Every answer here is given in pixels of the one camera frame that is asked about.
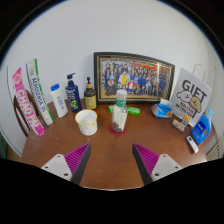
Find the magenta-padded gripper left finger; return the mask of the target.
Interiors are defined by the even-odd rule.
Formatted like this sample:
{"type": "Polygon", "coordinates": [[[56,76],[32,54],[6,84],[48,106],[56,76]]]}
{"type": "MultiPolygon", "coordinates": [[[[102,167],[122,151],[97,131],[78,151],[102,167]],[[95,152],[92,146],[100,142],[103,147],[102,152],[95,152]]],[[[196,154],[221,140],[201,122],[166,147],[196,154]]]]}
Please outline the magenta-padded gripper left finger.
{"type": "Polygon", "coordinates": [[[91,145],[85,144],[66,155],[56,154],[42,169],[79,185],[90,154],[91,145]]]}

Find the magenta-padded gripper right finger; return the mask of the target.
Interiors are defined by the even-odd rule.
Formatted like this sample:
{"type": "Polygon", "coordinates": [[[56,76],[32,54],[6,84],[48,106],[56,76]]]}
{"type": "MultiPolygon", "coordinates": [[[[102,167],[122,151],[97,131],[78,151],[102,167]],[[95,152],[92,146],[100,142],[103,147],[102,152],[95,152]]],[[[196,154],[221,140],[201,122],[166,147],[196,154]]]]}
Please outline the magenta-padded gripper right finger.
{"type": "Polygon", "coordinates": [[[136,143],[132,146],[132,153],[144,185],[148,185],[149,183],[182,169],[182,167],[167,154],[158,155],[136,143]]]}

